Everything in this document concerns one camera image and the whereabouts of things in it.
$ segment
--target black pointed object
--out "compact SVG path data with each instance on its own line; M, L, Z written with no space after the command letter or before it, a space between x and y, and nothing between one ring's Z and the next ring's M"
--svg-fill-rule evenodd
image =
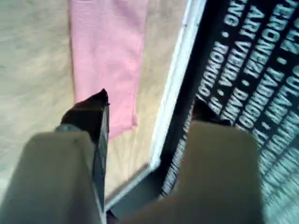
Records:
M106 106L109 106L108 94L105 89L102 89L99 93L75 104L62 117L61 124L72 124L82 131L87 131L92 141L97 145Z

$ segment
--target black banner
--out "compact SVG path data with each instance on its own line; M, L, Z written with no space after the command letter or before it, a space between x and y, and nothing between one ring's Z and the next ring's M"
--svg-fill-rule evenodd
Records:
M195 95L190 85L198 84L197 97L221 119L254 135L267 220L295 223L299 212L298 4L295 0L231 0L216 14L207 8L210 12L206 10L203 17L186 74L189 81L183 83L174 114L184 114L187 120L166 141L169 146L179 135L162 195L171 192L176 180L190 126L187 113Z

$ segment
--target white strip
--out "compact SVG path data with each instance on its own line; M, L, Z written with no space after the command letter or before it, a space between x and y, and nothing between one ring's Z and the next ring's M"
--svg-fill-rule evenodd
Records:
M160 164L160 155L205 5L206 0L188 0L186 6L183 26L179 32L177 44L172 56L171 66L152 136L150 146L152 156L149 161L151 170L156 169Z

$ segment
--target wooden floor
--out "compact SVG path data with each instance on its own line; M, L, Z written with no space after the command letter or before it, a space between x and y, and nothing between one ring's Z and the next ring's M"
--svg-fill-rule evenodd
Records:
M150 158L150 143L186 0L149 0L138 127L109 142L106 196ZM67 0L0 1L0 194L22 146L74 103Z

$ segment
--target pink cloth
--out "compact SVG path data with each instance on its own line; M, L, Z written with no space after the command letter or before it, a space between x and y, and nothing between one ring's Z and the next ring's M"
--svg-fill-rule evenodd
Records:
M146 12L147 0L71 0L76 102L106 89L110 138L137 125Z

